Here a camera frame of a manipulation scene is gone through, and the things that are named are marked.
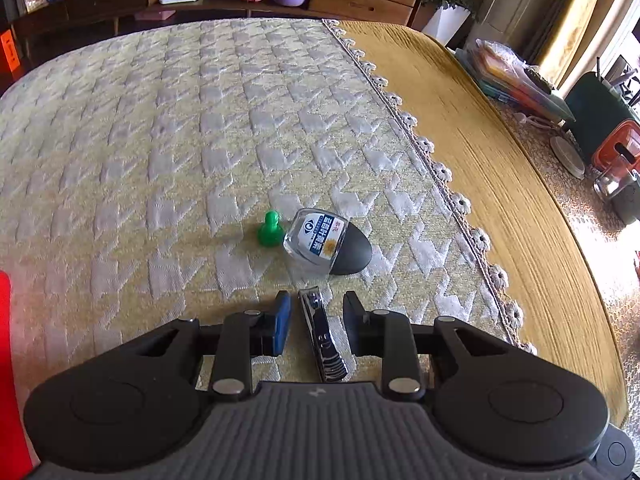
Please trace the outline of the silver nail clipper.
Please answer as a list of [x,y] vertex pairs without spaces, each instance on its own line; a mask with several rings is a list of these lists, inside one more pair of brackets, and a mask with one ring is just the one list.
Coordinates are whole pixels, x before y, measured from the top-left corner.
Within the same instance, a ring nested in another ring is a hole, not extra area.
[[298,298],[322,382],[341,382],[347,376],[347,368],[335,347],[320,289],[302,289]]

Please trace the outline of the green pawn piece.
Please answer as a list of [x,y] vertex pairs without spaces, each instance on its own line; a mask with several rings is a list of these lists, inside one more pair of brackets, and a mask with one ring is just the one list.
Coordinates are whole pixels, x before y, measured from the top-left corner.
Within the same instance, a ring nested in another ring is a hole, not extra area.
[[257,231],[259,244],[264,247],[278,247],[284,240],[284,229],[280,225],[280,214],[275,210],[268,210],[264,221]]

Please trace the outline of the quilted cream yellow mat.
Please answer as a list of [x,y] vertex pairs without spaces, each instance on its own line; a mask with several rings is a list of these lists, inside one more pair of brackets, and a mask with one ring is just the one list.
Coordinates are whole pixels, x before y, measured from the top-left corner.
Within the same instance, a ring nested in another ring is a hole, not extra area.
[[[344,292],[427,324],[461,318],[509,342],[524,322],[488,263],[470,202],[334,21],[223,20],[62,55],[1,99],[1,267],[12,283],[15,389],[173,318],[220,320],[318,286],[347,346]],[[373,255],[315,274],[283,242],[299,209],[352,222]]]

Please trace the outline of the mustard yellow table runner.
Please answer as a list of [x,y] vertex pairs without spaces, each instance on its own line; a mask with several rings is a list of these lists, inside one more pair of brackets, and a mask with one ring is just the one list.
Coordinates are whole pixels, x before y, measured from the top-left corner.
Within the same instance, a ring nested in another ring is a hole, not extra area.
[[344,21],[347,38],[418,121],[489,236],[488,259],[506,270],[506,294],[524,312],[518,331],[539,355],[587,378],[614,422],[630,419],[620,350],[575,237],[544,180],[498,110],[449,51],[408,27]]

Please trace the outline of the stack of folders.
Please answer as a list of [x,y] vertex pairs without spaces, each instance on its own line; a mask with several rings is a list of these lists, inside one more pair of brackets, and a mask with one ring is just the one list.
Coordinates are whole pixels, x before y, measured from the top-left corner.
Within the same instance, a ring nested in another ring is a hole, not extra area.
[[525,108],[550,122],[574,122],[565,101],[552,90],[544,90],[532,68],[509,47],[495,41],[477,39],[454,57],[474,79],[486,96]]

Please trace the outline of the red tin box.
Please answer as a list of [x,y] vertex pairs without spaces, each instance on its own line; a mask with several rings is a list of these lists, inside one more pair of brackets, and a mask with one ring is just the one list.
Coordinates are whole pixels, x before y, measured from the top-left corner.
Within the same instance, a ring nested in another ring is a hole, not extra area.
[[11,282],[0,275],[0,452],[1,478],[23,479],[32,471],[15,393],[10,335]]

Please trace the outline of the green orange storage box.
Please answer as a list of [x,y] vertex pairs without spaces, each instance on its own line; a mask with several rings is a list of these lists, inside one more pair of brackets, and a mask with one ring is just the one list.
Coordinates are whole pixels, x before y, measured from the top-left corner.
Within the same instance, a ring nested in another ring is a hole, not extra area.
[[634,158],[639,167],[639,119],[593,72],[583,74],[565,98],[574,119],[568,125],[582,159],[598,169],[605,169],[620,154]]

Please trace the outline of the long wooden tv cabinet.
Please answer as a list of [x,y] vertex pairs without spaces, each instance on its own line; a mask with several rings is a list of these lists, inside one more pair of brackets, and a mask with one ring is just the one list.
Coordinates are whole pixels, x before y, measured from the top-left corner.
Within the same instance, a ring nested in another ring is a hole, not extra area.
[[23,44],[48,32],[111,22],[119,32],[119,20],[138,12],[176,11],[185,14],[274,14],[305,18],[346,18],[409,26],[421,0],[304,0],[300,6],[280,6],[273,0],[196,0],[163,6],[160,0],[58,0],[10,21],[10,29]]

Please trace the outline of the orange gift box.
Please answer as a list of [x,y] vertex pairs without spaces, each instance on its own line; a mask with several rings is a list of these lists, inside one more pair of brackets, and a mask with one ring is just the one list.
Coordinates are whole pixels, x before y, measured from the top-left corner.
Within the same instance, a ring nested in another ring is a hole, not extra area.
[[14,44],[13,34],[9,29],[0,34],[0,44],[0,72],[14,73],[21,67],[21,61]]

